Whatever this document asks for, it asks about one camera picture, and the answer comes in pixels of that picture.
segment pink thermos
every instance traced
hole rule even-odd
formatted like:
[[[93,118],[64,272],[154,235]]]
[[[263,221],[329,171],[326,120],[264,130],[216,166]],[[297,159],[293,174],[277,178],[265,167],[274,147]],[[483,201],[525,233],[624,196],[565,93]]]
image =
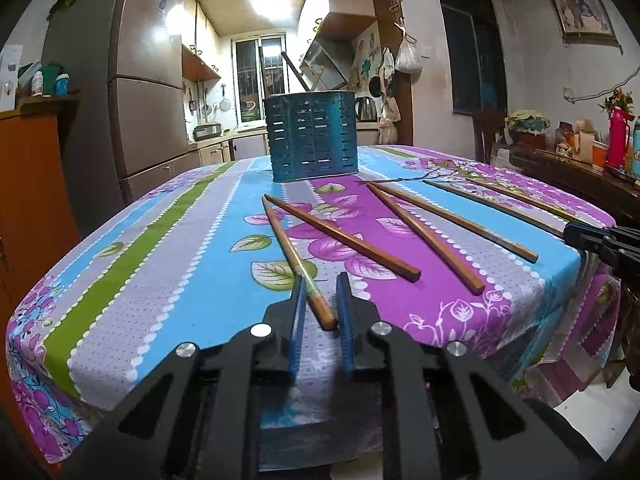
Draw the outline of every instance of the pink thermos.
[[[607,152],[607,165],[620,170],[625,167],[625,154],[628,149],[630,129],[627,121],[633,121],[634,116],[619,107],[613,108],[609,120],[609,151]]]

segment green stripe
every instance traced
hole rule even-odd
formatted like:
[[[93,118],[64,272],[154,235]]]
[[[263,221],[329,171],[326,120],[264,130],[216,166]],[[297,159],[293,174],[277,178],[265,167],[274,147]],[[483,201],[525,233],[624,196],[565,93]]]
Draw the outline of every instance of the green stripe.
[[[393,148],[382,148],[381,146],[376,146],[375,149],[382,152],[391,153],[391,155],[403,156],[404,158],[419,156],[417,153],[411,154],[407,152],[401,152],[400,150],[394,150]]]
[[[68,313],[62,323],[44,341],[47,353],[44,359],[45,368],[53,381],[68,394],[78,397],[78,392],[69,376],[66,364],[71,351],[76,347],[82,334],[89,329],[105,306],[124,286],[142,260],[158,244],[161,238],[175,225],[193,205],[205,188],[234,163],[228,162],[217,168],[211,175],[199,180],[185,192],[162,216],[153,223],[124,251],[107,270],[103,277],[89,287],[82,300]]]

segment range hood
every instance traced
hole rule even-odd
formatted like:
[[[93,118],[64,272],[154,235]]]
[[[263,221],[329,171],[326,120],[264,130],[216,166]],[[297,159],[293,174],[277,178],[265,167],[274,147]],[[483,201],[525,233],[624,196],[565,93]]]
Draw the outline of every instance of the range hood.
[[[347,86],[353,65],[351,45],[323,40],[316,36],[306,51],[301,70],[311,83],[320,74],[317,90],[340,90]]]

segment framed picture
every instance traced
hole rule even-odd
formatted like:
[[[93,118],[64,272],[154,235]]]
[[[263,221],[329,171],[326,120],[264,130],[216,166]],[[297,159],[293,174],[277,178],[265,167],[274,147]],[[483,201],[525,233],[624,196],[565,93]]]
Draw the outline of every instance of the framed picture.
[[[566,43],[620,47],[602,0],[551,0]]]

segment wooden sideboard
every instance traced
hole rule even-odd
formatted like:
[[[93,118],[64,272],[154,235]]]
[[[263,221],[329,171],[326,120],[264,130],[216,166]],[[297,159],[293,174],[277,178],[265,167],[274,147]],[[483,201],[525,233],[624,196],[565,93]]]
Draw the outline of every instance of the wooden sideboard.
[[[527,176],[603,209],[617,224],[640,228],[640,187],[601,174],[591,164],[523,145],[511,149],[510,163]]]
[[[29,99],[0,114],[0,326],[31,287],[79,241],[60,159],[59,118],[66,121],[72,98]],[[0,402],[11,424],[39,460],[12,393],[5,344],[0,358]]]

